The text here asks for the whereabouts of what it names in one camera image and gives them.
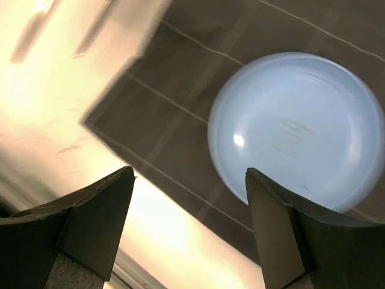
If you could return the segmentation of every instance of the plate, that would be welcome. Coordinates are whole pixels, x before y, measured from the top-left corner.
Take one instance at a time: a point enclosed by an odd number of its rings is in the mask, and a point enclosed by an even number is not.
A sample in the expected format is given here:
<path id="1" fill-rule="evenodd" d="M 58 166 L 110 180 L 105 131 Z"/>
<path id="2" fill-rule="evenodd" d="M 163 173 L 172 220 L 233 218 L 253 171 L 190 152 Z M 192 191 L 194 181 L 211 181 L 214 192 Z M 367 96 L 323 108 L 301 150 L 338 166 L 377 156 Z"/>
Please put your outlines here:
<path id="1" fill-rule="evenodd" d="M 238 71 L 216 98 L 208 128 L 214 166 L 243 202 L 254 167 L 339 212 L 378 181 L 384 136 L 370 89 L 344 67 L 304 53 L 270 55 Z"/>

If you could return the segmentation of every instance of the glossy surface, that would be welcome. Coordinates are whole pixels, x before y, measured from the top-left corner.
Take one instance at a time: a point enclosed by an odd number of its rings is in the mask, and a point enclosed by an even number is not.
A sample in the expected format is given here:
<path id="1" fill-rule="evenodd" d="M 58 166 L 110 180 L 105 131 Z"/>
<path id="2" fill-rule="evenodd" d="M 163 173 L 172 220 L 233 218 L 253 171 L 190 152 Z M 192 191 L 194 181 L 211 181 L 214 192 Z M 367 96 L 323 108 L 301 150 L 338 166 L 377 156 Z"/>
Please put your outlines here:
<path id="1" fill-rule="evenodd" d="M 245 66 L 221 90 L 209 123 L 215 167 L 245 203 L 248 167 L 336 211 L 362 200 L 383 169 L 376 98 L 315 55 L 275 54 Z"/>

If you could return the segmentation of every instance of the light blue plate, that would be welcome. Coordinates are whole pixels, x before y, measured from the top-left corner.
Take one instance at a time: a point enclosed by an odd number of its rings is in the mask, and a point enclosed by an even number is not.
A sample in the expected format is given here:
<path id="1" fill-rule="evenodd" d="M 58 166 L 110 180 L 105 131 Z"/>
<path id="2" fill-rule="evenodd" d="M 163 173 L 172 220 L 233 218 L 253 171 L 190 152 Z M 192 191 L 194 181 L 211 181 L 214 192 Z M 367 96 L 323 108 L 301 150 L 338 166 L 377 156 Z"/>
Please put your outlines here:
<path id="1" fill-rule="evenodd" d="M 384 116 L 375 96 L 316 55 L 270 55 L 237 72 L 215 100 L 208 139 L 219 175 L 245 203 L 248 167 L 340 212 L 383 171 Z"/>

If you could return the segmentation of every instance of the blue plate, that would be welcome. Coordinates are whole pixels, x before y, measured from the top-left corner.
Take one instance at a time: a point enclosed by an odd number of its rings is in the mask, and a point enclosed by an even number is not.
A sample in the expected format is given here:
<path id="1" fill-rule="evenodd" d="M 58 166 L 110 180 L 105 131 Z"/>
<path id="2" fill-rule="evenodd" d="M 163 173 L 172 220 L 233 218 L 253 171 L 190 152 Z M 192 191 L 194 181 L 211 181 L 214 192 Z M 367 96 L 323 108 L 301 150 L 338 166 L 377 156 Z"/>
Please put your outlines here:
<path id="1" fill-rule="evenodd" d="M 215 168 L 247 203 L 245 172 L 255 167 L 326 208 L 346 211 L 378 181 L 384 116 L 368 87 L 316 55 L 275 54 L 237 72 L 209 119 Z"/>

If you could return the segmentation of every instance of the round plate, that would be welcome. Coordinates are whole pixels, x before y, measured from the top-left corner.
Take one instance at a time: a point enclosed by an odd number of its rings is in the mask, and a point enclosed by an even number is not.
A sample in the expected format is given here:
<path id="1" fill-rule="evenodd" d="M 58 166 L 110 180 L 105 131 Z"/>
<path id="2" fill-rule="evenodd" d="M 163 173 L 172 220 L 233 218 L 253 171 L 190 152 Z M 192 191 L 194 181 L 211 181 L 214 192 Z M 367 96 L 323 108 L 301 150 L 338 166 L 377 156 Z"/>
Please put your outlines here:
<path id="1" fill-rule="evenodd" d="M 209 119 L 209 148 L 225 184 L 247 203 L 255 167 L 335 211 L 362 200 L 383 170 L 384 116 L 367 86 L 316 55 L 254 61 L 222 88 Z"/>

